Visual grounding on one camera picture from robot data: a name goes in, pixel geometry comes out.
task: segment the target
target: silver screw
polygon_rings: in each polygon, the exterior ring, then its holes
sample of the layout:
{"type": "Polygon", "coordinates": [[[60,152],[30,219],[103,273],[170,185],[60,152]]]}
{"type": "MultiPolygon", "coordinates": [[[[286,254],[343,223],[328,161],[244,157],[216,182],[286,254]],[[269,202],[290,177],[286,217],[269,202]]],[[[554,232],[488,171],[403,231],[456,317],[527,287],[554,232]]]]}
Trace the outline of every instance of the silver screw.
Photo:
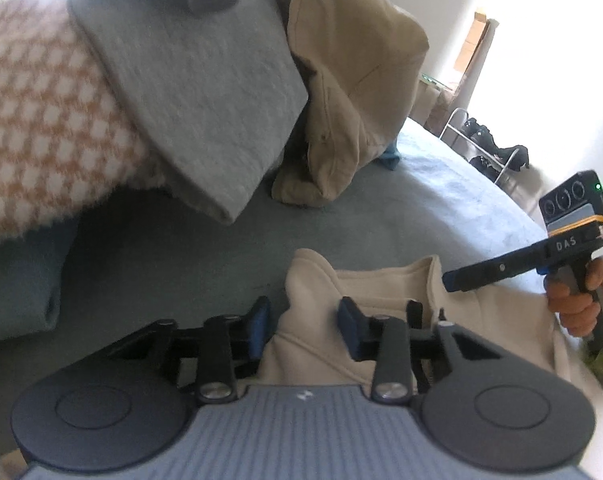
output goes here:
{"type": "Polygon", "coordinates": [[[199,391],[202,397],[209,400],[225,399],[232,394],[230,386],[225,383],[206,383],[199,391]]]}
{"type": "Polygon", "coordinates": [[[375,392],[382,399],[396,400],[408,395],[408,388],[401,383],[382,383],[377,384],[375,392]]]}

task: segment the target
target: folded clothing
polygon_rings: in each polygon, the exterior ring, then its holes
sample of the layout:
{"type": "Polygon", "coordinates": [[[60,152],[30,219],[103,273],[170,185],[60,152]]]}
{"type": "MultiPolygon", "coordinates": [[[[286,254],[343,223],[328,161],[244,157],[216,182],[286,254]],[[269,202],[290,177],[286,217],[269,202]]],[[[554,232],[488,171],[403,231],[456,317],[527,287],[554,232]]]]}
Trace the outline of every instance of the folded clothing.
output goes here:
{"type": "Polygon", "coordinates": [[[446,318],[578,387],[597,417],[595,433],[580,466],[603,480],[603,389],[568,344],[542,294],[489,285],[448,293],[437,256],[411,266],[366,272],[334,270],[314,251],[295,253],[286,277],[290,309],[264,351],[258,373],[262,384],[353,384],[370,388],[374,362],[354,362],[337,327],[337,306],[352,297],[367,316],[405,318],[406,303],[424,305],[424,326],[446,318]]]}
{"type": "Polygon", "coordinates": [[[0,0],[0,238],[75,215],[147,156],[66,0],[0,0]]]}
{"type": "Polygon", "coordinates": [[[234,221],[307,101],[275,0],[195,16],[185,0],[69,0],[181,200],[234,221]]]}
{"type": "Polygon", "coordinates": [[[56,222],[0,242],[0,340],[57,324],[62,267],[77,224],[56,222]]]}
{"type": "Polygon", "coordinates": [[[388,0],[280,0],[309,86],[306,150],[287,153],[273,186],[284,203],[323,206],[397,137],[428,39],[388,0]]]}

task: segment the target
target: orange and white checkered pattern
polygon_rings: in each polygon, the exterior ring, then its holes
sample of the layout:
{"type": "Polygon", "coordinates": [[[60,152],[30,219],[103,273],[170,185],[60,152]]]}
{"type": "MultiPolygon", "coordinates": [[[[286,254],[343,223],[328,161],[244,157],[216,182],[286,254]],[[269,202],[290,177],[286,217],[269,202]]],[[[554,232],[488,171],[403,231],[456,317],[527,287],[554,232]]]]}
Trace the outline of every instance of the orange and white checkered pattern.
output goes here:
{"type": "Polygon", "coordinates": [[[0,238],[78,213],[148,155],[66,0],[0,0],[0,238]]]}

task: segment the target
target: gray felt fabric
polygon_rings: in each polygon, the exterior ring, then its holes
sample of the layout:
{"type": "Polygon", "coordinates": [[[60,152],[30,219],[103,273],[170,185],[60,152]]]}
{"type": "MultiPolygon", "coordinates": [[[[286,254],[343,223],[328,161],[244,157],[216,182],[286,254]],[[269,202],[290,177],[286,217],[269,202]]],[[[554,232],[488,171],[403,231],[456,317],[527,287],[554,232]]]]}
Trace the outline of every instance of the gray felt fabric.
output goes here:
{"type": "Polygon", "coordinates": [[[234,221],[308,97],[275,0],[199,18],[186,0],[68,2],[179,198],[234,221]]]}
{"type": "MultiPolygon", "coordinates": [[[[444,270],[545,236],[504,192],[416,123],[403,160],[372,163],[325,208],[298,208],[259,187],[232,226],[158,191],[118,192],[85,214],[69,254],[56,330],[0,343],[0,453],[14,446],[10,405],[28,384],[159,318],[198,326],[242,313],[261,294],[281,311],[298,248],[336,269],[405,266],[432,253],[444,270]]],[[[534,272],[511,286],[541,291],[534,272]]]]}
{"type": "Polygon", "coordinates": [[[62,266],[77,224],[70,219],[0,242],[0,340],[57,324],[62,266]]]}

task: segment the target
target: blue fabric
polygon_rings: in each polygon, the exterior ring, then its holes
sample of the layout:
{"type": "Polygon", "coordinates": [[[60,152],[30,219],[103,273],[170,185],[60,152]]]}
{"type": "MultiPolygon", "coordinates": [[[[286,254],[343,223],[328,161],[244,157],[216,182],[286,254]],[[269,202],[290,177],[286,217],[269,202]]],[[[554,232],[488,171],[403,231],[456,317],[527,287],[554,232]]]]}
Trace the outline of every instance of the blue fabric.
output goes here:
{"type": "Polygon", "coordinates": [[[77,225],[70,219],[0,242],[0,340],[55,327],[77,225]]]}
{"type": "Polygon", "coordinates": [[[393,140],[386,151],[383,152],[377,159],[387,170],[395,170],[401,160],[401,154],[397,149],[397,139],[393,140]]]}

